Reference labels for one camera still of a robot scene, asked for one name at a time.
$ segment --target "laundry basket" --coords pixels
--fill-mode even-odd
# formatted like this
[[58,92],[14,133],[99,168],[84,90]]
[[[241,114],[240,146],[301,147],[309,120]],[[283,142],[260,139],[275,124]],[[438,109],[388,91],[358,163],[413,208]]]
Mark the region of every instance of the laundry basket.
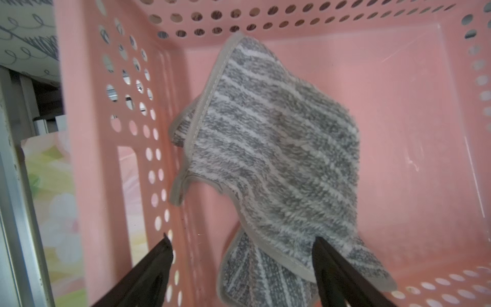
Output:
[[489,0],[56,0],[89,302],[132,267],[118,153],[135,153],[146,242],[172,240],[165,306],[221,306],[231,201],[167,201],[171,120],[236,31],[346,106],[361,134],[358,229],[397,305],[491,304]]

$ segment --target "white stripe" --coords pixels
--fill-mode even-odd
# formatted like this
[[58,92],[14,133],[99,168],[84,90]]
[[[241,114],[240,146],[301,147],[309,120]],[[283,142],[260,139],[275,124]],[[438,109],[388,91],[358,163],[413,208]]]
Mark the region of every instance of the white stripe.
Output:
[[305,289],[303,288],[303,287],[305,287],[305,283],[298,276],[295,276],[295,279],[296,279],[297,283],[299,284],[299,289],[300,289],[300,292],[302,293],[302,301],[307,302],[307,295],[305,293]]
[[[213,153],[213,154],[216,154],[216,155],[220,154],[220,151],[216,150],[215,148],[207,148],[207,150],[209,152]],[[236,164],[236,165],[238,165],[240,167],[243,167],[245,169],[250,169],[254,173],[254,175],[258,179],[258,181],[261,183],[261,186],[262,186],[263,190],[268,195],[271,195],[272,194],[272,192],[268,189],[268,187],[267,187],[266,183],[264,182],[264,180],[261,178],[261,176],[258,173],[257,169],[255,169],[255,168],[253,168],[251,166],[247,166],[242,161],[237,160],[237,159],[234,159],[233,157],[227,157],[227,158],[228,158],[229,161],[233,162],[234,164]],[[204,164],[209,163],[209,161],[207,161],[207,160],[201,160],[201,161]],[[232,173],[228,172],[226,169],[221,169],[220,171],[226,172],[227,174],[229,174],[231,176],[235,176],[235,177],[239,178],[239,180],[241,180],[243,183],[245,183],[247,185],[248,192],[251,194],[251,197],[255,200],[255,203],[256,204],[259,204],[259,202],[257,201],[256,196],[253,193],[253,188],[249,184],[249,182],[247,181],[247,179],[245,179],[245,178],[243,178],[241,176],[238,176],[236,174],[232,174]],[[283,204],[280,204],[275,199],[269,199],[269,200],[273,201],[273,205],[275,205],[279,210],[281,210],[283,213],[285,213],[285,211],[284,211],[285,208],[284,208],[284,205]],[[278,228],[278,231],[279,232],[286,232],[286,233],[291,234],[292,237],[294,237],[293,240],[299,240],[299,241],[304,241],[305,240],[305,234],[298,233],[297,231],[292,230],[288,225],[278,224],[276,221],[270,220],[269,217],[266,215],[266,212],[263,211],[263,208],[262,207],[254,207],[253,209],[254,210],[252,210],[251,208],[249,208],[249,210],[254,211],[255,215],[257,216],[256,218],[259,219],[259,220],[262,220],[263,223],[266,223],[266,224],[269,224],[269,225],[274,225],[275,227]],[[255,227],[255,224],[254,223],[251,222],[251,219],[253,219],[253,217],[249,214],[249,212],[245,211],[245,208],[243,206],[241,206],[241,211],[242,211],[243,216],[247,220],[248,225],[251,226],[251,227],[253,227],[256,232],[263,233],[260,229],[257,229]],[[341,246],[341,250],[339,250],[339,252],[343,256],[347,255],[347,253],[345,253],[345,251],[351,251],[352,248],[353,248],[352,246],[348,245],[348,243],[351,243],[351,242],[346,242],[345,240],[343,240],[342,238],[340,238],[338,234],[336,234],[334,231],[332,231],[329,228],[328,229],[320,228],[319,225],[317,225],[315,223],[312,223],[312,220],[311,219],[300,217],[298,215],[290,215],[290,218],[292,218],[292,219],[294,219],[296,221],[299,221],[299,222],[308,224],[313,229],[315,229],[317,232],[321,232],[321,233],[325,234],[330,240],[332,240],[332,242],[335,242],[338,246]],[[349,223],[349,222],[344,221],[342,219],[341,219],[341,224],[343,224],[348,229],[352,229],[352,231],[354,231],[356,233],[357,230],[356,230],[356,225],[355,224]],[[273,239],[272,238],[269,238],[268,236],[264,236],[263,239],[265,239],[266,241],[269,241],[269,242],[272,242],[273,241]],[[283,250],[284,251],[285,250],[291,250],[291,247],[286,247],[283,244],[282,244],[282,247],[283,247]],[[298,255],[298,254],[296,254],[296,255],[297,256],[295,256],[295,258],[300,258],[300,256],[301,256],[301,255]]]
[[[220,100],[223,100],[225,101],[226,103],[228,104],[234,104],[234,106],[238,109],[240,109],[242,112],[246,113],[247,115],[251,116],[251,117],[255,117],[257,118],[259,121],[261,121],[263,124],[267,125],[268,128],[274,130],[276,133],[278,133],[279,135],[282,136],[282,141],[284,143],[287,143],[287,144],[291,144],[291,145],[294,145],[296,147],[300,147],[302,148],[303,150],[309,152],[312,156],[314,157],[318,157],[318,158],[322,158],[324,160],[324,163],[326,165],[329,166],[329,168],[334,171],[341,179],[343,179],[343,181],[348,184],[348,186],[350,187],[350,189],[356,193],[356,187],[351,184],[351,182],[349,182],[349,180],[344,176],[344,174],[337,168],[334,166],[334,164],[332,163],[332,161],[329,159],[328,156],[326,156],[323,152],[320,152],[318,151],[317,149],[313,148],[312,146],[310,146],[309,144],[306,144],[305,142],[303,141],[299,141],[299,140],[295,140],[293,138],[291,138],[288,134],[284,133],[283,131],[281,131],[280,129],[278,129],[276,126],[274,125],[271,125],[268,121],[267,118],[264,118],[262,117],[261,115],[259,115],[258,113],[256,113],[254,110],[251,110],[247,107],[242,107],[240,106],[239,104],[237,104],[235,101],[231,100],[228,96],[226,95],[222,95],[218,92],[215,93],[215,97],[217,99],[220,99]],[[217,114],[216,112],[214,112],[212,109],[210,109],[208,112],[210,113],[214,113],[214,114]],[[229,123],[235,123],[236,121],[235,120],[232,120],[231,118],[227,119],[227,122]],[[247,132],[251,135],[253,135],[255,138],[257,138],[258,140],[260,140],[262,142],[262,137],[256,133],[254,133],[253,131],[245,128],[245,127],[239,127],[239,128],[244,128],[245,130],[247,130]],[[294,161],[291,161],[287,156],[285,156],[282,152],[281,152],[281,148],[276,145],[276,144],[269,144],[269,143],[264,143],[262,142],[264,145],[266,146],[274,146],[274,151],[275,153],[282,157],[283,159],[285,160],[288,160],[288,163],[290,166],[292,167],[298,167],[298,165],[294,162]]]
[[[338,117],[337,115],[333,114],[332,112],[329,112],[329,111],[327,111],[327,110],[325,110],[323,108],[320,108],[316,104],[308,101],[305,97],[303,97],[297,91],[297,89],[289,86],[285,82],[277,81],[277,80],[271,79],[268,76],[264,76],[264,75],[253,73],[250,70],[247,70],[247,69],[243,68],[239,63],[237,63],[236,61],[234,61],[232,59],[229,60],[229,63],[232,64],[233,66],[235,66],[235,68],[239,69],[246,76],[249,76],[251,78],[254,78],[254,79],[257,79],[259,81],[262,81],[262,82],[264,82],[264,83],[266,83],[268,85],[276,85],[276,86],[284,89],[285,91],[289,92],[292,96],[294,96],[298,100],[304,101],[304,102],[309,102],[309,106],[310,107],[316,109],[317,111],[321,112],[322,114],[328,116],[330,119],[336,121],[341,127],[347,129],[349,132],[351,132],[353,134],[357,134],[358,133],[358,130],[353,125],[351,125],[350,123],[346,122],[345,120],[343,120],[342,118]],[[297,81],[296,78],[292,79],[289,74],[287,74],[287,76],[290,77],[290,80],[292,80],[294,82]]]
[[[261,278],[263,280],[266,280],[266,272],[264,271],[263,260],[261,259],[261,253],[259,252],[259,249],[257,248],[257,246],[255,246],[254,249],[256,250],[257,267],[259,269],[259,273],[261,274]],[[269,287],[267,282],[264,283],[264,293],[266,294],[266,301],[268,302],[268,306],[276,307],[276,306],[273,306],[273,302],[271,300],[271,295],[270,295],[270,287]]]
[[285,295],[285,300],[286,300],[286,305],[288,305],[288,307],[292,307],[292,304],[291,304],[291,300],[292,298],[290,297],[290,293],[288,293],[288,286],[286,285],[286,282],[285,282],[285,277],[283,275],[283,266],[281,266],[278,262],[276,262],[276,266],[278,268],[278,271],[279,271],[279,279],[281,280],[281,285],[283,286],[283,294]]
[[339,150],[345,157],[346,159],[353,165],[357,165],[358,164],[358,161],[356,159],[354,159],[349,153],[346,152],[346,150],[344,150],[344,148],[342,148],[341,146],[339,146],[339,144],[336,142],[336,140],[334,140],[332,138],[332,136],[324,133],[324,131],[320,130],[317,126],[315,126],[314,124],[312,124],[308,119],[305,119],[303,117],[300,117],[298,116],[297,114],[295,113],[292,113],[290,112],[289,110],[287,109],[284,109],[284,108],[281,108],[281,107],[278,107],[274,104],[271,104],[269,101],[267,101],[266,99],[264,99],[263,97],[259,96],[259,95],[256,95],[255,93],[251,92],[250,90],[246,89],[245,87],[243,87],[242,85],[234,82],[233,80],[231,80],[229,77],[227,77],[226,75],[223,75],[222,76],[222,79],[236,87],[237,89],[241,90],[242,92],[246,93],[247,95],[249,95],[250,97],[258,100],[261,104],[264,104],[264,105],[267,105],[269,108],[272,108],[272,109],[275,109],[277,110],[278,112],[281,112],[287,116],[290,116],[290,117],[293,117],[295,118],[296,120],[302,122],[303,124],[305,125],[308,125],[312,130],[314,130],[317,134],[319,135],[322,135],[324,136],[325,138],[328,139],[328,141],[334,146],[336,147],[337,150]]
[[281,64],[281,62],[275,58],[274,56],[271,56],[269,54],[266,54],[264,52],[260,52],[260,51],[256,51],[256,50],[251,50],[251,49],[246,49],[244,47],[242,47],[241,45],[238,45],[237,46],[237,49],[240,50],[240,52],[242,52],[245,56],[253,56],[253,57],[258,57],[258,58],[261,58],[261,59],[264,59],[264,60],[267,60],[267,61],[271,61],[275,64],[280,64],[281,67],[283,67],[283,64]]
[[[213,154],[216,154],[216,155],[219,155],[221,153],[221,151],[217,150],[216,148],[207,148],[206,149],[207,151],[213,153]],[[231,162],[239,165],[240,167],[242,168],[245,168],[245,169],[249,169],[251,170],[254,174],[255,174],[255,177],[258,179],[258,181],[261,183],[261,186],[263,188],[264,191],[266,191],[269,195],[271,195],[271,191],[268,189],[268,186],[267,186],[267,183],[264,181],[264,179],[262,178],[259,170],[253,166],[248,166],[246,164],[244,164],[241,160],[237,160],[235,159],[235,157],[232,157],[232,156],[229,156],[227,157],[226,159],[230,160]],[[307,200],[308,198],[305,197],[297,188],[295,188],[294,186],[288,184],[288,182],[286,182],[284,180],[283,177],[281,177],[281,175],[279,174],[278,170],[273,166],[271,165],[267,160],[265,161],[268,166],[270,167],[270,170],[271,170],[271,174],[273,176],[275,176],[275,178],[281,183],[283,184],[286,188],[288,188],[293,195],[295,195],[295,197],[297,199],[300,199],[300,200]],[[347,201],[344,197],[342,197],[341,199],[342,201],[344,201],[346,204],[348,205],[352,205],[351,202]],[[330,217],[330,212],[328,210],[323,210],[321,207],[319,207],[319,204],[318,203],[313,203],[311,201],[307,202],[308,205],[309,205],[309,208],[312,209],[314,212],[318,212],[319,214],[321,214],[321,216],[326,216],[326,217]],[[278,209],[287,214],[287,213],[290,213],[291,211],[289,210],[289,208],[284,208],[284,206],[278,206]],[[315,226],[316,229],[318,231],[320,231],[321,229],[320,228],[317,228],[316,225],[313,225],[311,224],[312,220],[311,219],[308,219],[308,218],[304,218],[304,217],[300,217],[298,215],[290,215],[291,218],[295,219],[295,220],[298,220],[298,221],[302,221],[304,223],[309,223],[310,225],[312,226]],[[349,230],[351,230],[352,232],[356,232],[357,229],[356,229],[356,225],[354,223],[350,223],[342,218],[340,218],[340,224],[342,224],[343,226],[345,226],[346,228],[348,228]]]
[[234,276],[232,277],[232,280],[228,284],[227,291],[230,291],[232,289],[232,285],[235,284],[235,281],[239,277],[239,274],[242,273],[242,268],[244,267],[245,263],[247,262],[248,256],[249,256],[249,250],[246,250],[245,253],[243,255],[241,255],[242,262],[240,263],[239,268],[236,270]]

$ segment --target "towel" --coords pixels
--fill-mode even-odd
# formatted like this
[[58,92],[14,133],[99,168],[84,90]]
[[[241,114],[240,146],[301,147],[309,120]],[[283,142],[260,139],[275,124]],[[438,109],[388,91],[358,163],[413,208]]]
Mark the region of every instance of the towel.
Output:
[[[339,103],[293,76],[260,42],[237,33],[198,101],[179,119],[172,139],[185,155],[170,200],[181,202],[189,180],[212,183],[233,200],[245,231],[239,230],[220,267],[218,292],[226,303],[310,304],[316,236],[377,289],[396,289],[357,234],[359,136]],[[242,276],[245,262],[247,278],[231,278]],[[245,299],[240,291],[247,286]],[[302,298],[299,305],[284,302],[292,297]]]

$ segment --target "metal frame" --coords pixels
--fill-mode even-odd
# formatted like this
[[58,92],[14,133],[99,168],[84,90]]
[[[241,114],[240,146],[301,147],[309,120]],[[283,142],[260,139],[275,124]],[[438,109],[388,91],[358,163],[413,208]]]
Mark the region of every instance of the metal frame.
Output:
[[[18,87],[21,82],[27,86]],[[53,307],[48,268],[20,147],[21,138],[34,133],[29,117],[32,104],[26,101],[34,97],[29,92],[32,83],[30,89],[27,80],[16,83],[9,70],[0,67],[0,305]],[[12,135],[12,118],[17,121],[15,135]]]

